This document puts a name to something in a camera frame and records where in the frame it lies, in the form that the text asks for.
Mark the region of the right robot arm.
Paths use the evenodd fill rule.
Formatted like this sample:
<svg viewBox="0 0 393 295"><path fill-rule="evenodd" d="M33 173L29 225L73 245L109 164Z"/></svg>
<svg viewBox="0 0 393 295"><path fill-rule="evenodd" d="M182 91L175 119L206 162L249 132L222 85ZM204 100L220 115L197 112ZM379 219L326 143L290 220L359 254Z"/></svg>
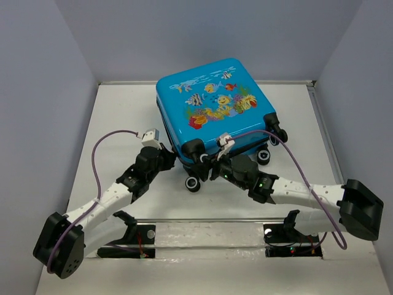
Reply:
<svg viewBox="0 0 393 295"><path fill-rule="evenodd" d="M211 179L227 180L255 202L305 207L306 211L292 210L284 219L282 232L290 241L320 232L347 232L367 241L379 238L384 203L356 179L331 186L291 181L260 171L245 154L232 158L203 154L198 163L212 170Z"/></svg>

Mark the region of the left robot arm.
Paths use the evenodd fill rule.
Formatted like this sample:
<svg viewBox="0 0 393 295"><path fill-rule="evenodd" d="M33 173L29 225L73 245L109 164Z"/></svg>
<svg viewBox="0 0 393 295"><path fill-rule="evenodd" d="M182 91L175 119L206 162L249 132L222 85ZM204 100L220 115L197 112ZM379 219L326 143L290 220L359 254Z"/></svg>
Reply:
<svg viewBox="0 0 393 295"><path fill-rule="evenodd" d="M135 163L95 199L65 214L52 213L40 232L33 256L46 266L49 274L65 279L77 270L88 253L86 235L110 218L122 221L115 227L115 236L124 243L132 241L136 228L122 208L145 194L155 177L172 169L175 161L175 153L164 146L143 147Z"/></svg>

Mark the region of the blue kids suitcase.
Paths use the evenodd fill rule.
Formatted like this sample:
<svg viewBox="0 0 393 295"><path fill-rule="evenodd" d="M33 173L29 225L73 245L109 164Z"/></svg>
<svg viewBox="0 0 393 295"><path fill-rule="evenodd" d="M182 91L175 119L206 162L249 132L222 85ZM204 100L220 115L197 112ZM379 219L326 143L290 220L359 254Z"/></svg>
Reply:
<svg viewBox="0 0 393 295"><path fill-rule="evenodd" d="M256 154L266 165L268 145L288 140L275 108L243 64L226 58L161 78L156 102L168 139L188 174L185 186L197 192L201 155L217 155L217 138L228 133L235 145L229 154Z"/></svg>

